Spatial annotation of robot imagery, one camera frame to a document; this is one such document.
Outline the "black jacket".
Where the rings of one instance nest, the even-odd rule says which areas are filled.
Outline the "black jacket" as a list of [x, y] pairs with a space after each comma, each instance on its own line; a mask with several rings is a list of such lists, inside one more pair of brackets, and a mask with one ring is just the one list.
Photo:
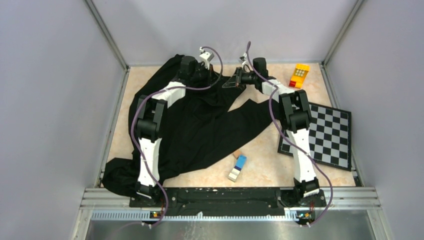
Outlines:
[[[184, 55], [176, 54], [134, 95], [129, 107], [128, 134], [136, 113], [137, 100], [161, 90], [177, 75]], [[229, 77], [206, 91], [188, 90], [183, 99], [168, 109], [164, 136], [159, 148], [159, 183], [180, 174], [202, 170], [227, 157], [256, 138], [271, 123], [269, 97], [257, 103], [248, 99], [228, 111], [244, 92], [240, 88], [222, 88]], [[140, 153], [133, 144], [132, 159], [115, 157], [105, 166], [103, 186], [121, 196], [137, 197]]]

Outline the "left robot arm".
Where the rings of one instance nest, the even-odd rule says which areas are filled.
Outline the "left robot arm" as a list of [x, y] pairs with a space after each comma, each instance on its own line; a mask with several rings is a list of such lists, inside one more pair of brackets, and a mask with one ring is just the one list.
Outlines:
[[140, 153], [140, 170], [135, 192], [149, 207], [160, 202], [161, 190], [158, 164], [159, 151], [167, 123], [168, 109], [186, 95], [187, 90], [207, 90], [213, 86], [211, 60], [214, 54], [205, 51], [200, 61], [192, 56], [181, 59], [177, 75], [165, 87], [139, 98], [131, 124], [131, 137]]

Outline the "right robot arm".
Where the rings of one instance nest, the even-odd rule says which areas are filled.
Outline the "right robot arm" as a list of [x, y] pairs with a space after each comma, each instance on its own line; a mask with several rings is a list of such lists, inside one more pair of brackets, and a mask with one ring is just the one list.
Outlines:
[[270, 97], [270, 104], [278, 105], [281, 128], [285, 131], [283, 138], [293, 147], [293, 200], [299, 206], [307, 206], [320, 192], [310, 153], [312, 114], [307, 93], [284, 86], [279, 80], [270, 77], [263, 57], [249, 62], [248, 57], [243, 55], [240, 63], [233, 76], [223, 84], [223, 88], [253, 85], [259, 92]]

